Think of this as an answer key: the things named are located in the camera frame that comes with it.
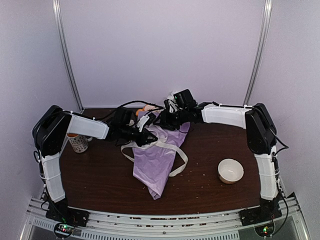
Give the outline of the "beige ribbon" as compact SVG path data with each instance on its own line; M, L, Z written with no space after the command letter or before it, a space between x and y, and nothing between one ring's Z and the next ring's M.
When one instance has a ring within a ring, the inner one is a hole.
M174 177L183 172L189 160L181 149L189 129L189 122L174 131L151 125L148 130L158 137L157 141L143 146L131 141L121 146L120 150L134 163L134 175L140 179Z

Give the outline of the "purple pink wrapping paper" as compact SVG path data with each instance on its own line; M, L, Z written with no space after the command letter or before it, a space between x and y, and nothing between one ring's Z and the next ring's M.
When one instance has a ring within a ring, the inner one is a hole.
M158 142L132 149L133 176L146 185L153 200L161 198L173 171L177 150L181 149L190 126L186 122L179 130L172 131L150 124L146 129L158 137Z

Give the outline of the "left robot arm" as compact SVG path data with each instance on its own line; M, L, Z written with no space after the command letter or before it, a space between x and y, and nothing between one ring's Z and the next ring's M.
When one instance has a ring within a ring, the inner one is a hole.
M131 112L119 108L109 121L84 116L52 105L33 127L34 145L39 153L44 182L50 199L57 203L65 199L60 170L60 154L67 134L106 140L133 141L139 147L158 141L158 137L144 127L130 126Z

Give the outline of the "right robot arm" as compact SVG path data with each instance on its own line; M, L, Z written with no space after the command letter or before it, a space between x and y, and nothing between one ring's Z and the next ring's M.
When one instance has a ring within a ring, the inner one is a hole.
M224 105L214 101L197 103L189 89L164 101L165 108L153 122L167 130L179 130L184 123L223 124L246 130L249 150L254 154L260 178L260 199L256 210L259 220L268 220L275 212L272 203L278 197L278 169L275 165L277 129L263 103L253 106Z

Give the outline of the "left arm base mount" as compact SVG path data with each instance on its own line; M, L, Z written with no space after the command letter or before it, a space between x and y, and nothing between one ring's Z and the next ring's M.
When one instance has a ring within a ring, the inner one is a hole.
M68 208L68 215L62 216L60 213L48 210L45 217L56 221L53 227L53 233L60 239L66 239L73 235L77 227L86 227L90 213L85 210Z

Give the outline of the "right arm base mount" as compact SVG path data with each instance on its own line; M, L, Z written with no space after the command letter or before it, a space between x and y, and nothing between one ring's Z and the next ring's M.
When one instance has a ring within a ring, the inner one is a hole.
M259 237L267 238L276 232L275 219L282 216L282 211L263 211L259 206L243 209L238 214L243 227L254 226L254 231Z

